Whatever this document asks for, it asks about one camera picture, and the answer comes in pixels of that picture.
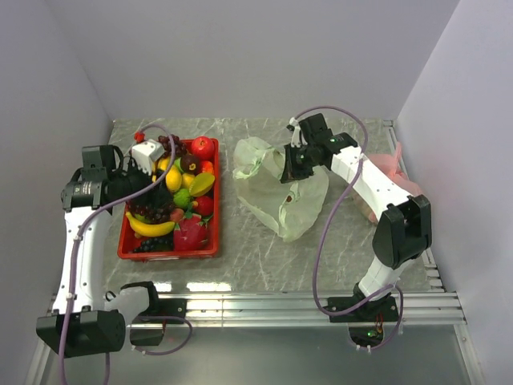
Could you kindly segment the yellow fake lemon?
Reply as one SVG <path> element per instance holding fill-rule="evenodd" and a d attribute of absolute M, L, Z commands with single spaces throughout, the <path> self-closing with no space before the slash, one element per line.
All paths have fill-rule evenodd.
<path fill-rule="evenodd" d="M 170 170 L 166 174 L 165 184 L 168 191 L 170 191 L 171 193 L 180 190 L 182 185 L 182 173 L 175 165 L 172 165 Z"/>

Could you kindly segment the green avocado print plastic bag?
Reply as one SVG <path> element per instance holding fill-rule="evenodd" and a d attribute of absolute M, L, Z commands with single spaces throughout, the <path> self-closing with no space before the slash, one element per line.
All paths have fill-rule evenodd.
<path fill-rule="evenodd" d="M 295 241 L 313 226 L 329 188 L 323 168 L 314 168 L 305 180 L 282 184 L 285 154 L 258 137 L 237 142 L 233 165 L 237 198 L 283 241 Z"/>

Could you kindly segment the dark fake mangosteen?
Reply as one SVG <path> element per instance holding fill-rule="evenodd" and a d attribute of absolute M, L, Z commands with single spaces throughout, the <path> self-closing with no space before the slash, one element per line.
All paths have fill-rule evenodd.
<path fill-rule="evenodd" d="M 180 168 L 183 173 L 197 175 L 201 171 L 200 158 L 192 154 L 184 154 L 180 158 Z"/>

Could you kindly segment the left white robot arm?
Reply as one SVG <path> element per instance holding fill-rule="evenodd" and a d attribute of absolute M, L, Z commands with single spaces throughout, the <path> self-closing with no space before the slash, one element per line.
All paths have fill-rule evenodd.
<path fill-rule="evenodd" d="M 108 301 L 100 281 L 112 209 L 148 192 L 153 164 L 163 154 L 154 140 L 134 145 L 128 164 L 115 145 L 82 150 L 83 165 L 61 193 L 67 238 L 59 291 L 50 315 L 36 324 L 37 336 L 62 359 L 120 351 L 134 319 L 160 316 L 153 283 L 126 284 Z"/>

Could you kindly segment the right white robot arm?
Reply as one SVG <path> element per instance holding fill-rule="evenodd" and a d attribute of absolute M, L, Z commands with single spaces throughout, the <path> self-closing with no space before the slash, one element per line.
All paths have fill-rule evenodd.
<path fill-rule="evenodd" d="M 422 194 L 413 196 L 391 180 L 349 134 L 335 134 L 318 113 L 303 120 L 292 118 L 293 136 L 285 145 L 281 183 L 305 180 L 324 166 L 348 182 L 373 211 L 378 224 L 372 240 L 374 259 L 355 286 L 353 311 L 362 320 L 377 315 L 380 299 L 393 289 L 402 272 L 432 243 L 431 206 Z"/>

